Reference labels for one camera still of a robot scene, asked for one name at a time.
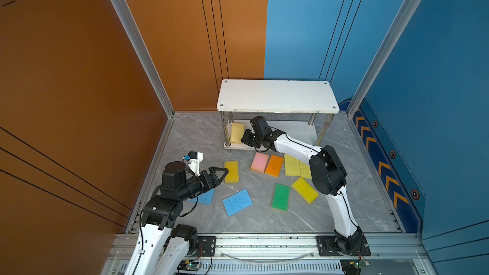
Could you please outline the pale yellow sponge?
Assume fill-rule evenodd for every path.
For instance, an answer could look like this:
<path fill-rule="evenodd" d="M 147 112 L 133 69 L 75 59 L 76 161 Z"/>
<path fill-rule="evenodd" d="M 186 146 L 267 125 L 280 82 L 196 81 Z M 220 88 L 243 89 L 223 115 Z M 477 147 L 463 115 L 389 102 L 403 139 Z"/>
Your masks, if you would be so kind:
<path fill-rule="evenodd" d="M 234 122 L 231 125 L 231 134 L 230 134 L 230 142 L 232 144 L 240 144 L 242 143 L 242 138 L 245 132 L 245 124 Z"/>

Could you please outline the green sponge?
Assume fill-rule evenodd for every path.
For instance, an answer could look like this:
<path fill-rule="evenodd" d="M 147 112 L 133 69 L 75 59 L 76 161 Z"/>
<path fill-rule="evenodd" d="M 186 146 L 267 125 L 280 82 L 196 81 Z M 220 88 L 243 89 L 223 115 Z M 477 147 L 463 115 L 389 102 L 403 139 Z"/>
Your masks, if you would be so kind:
<path fill-rule="evenodd" d="M 289 208 L 290 187 L 282 184 L 276 184 L 273 194 L 271 207 L 274 210 L 288 211 Z"/>

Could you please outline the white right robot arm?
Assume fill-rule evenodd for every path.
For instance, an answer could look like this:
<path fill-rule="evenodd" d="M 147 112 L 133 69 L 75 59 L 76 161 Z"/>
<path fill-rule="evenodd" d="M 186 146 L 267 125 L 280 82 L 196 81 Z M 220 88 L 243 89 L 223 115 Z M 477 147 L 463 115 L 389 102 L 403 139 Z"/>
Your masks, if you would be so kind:
<path fill-rule="evenodd" d="M 254 148 L 264 147 L 308 163 L 317 191 L 324 194 L 334 219 L 337 251 L 344 255 L 360 254 L 367 244 L 354 219 L 346 191 L 346 169 L 332 146 L 313 146 L 290 137 L 285 131 L 268 125 L 262 116 L 252 118 L 241 142 Z"/>

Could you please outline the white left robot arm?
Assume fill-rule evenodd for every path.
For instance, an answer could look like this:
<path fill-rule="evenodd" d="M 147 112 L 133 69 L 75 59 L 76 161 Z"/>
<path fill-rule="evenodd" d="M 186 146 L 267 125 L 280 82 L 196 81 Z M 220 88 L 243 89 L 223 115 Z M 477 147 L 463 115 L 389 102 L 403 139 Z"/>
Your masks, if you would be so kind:
<path fill-rule="evenodd" d="M 167 164 L 162 183 L 142 210 L 140 233 L 126 274 L 175 274 L 188 254 L 197 249 L 197 229 L 175 222 L 183 203 L 218 187 L 229 174 L 225 168 L 210 167 L 197 173 L 189 163 Z"/>

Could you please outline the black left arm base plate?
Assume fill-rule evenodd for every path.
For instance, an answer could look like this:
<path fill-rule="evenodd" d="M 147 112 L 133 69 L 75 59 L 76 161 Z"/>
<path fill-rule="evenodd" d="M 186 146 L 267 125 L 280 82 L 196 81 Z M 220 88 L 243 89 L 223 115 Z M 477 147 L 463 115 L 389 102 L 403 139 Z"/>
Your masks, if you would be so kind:
<path fill-rule="evenodd" d="M 191 257 L 214 257 L 216 250 L 216 236 L 198 235 L 194 247 L 190 250 Z"/>

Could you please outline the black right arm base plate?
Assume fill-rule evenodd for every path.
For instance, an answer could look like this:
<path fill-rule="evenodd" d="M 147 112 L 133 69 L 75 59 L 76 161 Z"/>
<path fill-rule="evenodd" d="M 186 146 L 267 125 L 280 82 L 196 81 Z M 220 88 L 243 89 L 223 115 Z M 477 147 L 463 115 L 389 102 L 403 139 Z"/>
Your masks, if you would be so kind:
<path fill-rule="evenodd" d="M 370 257 L 372 255 L 367 238 L 360 238 L 349 253 L 343 253 L 336 236 L 320 235 L 316 237 L 317 249 L 321 257 Z"/>

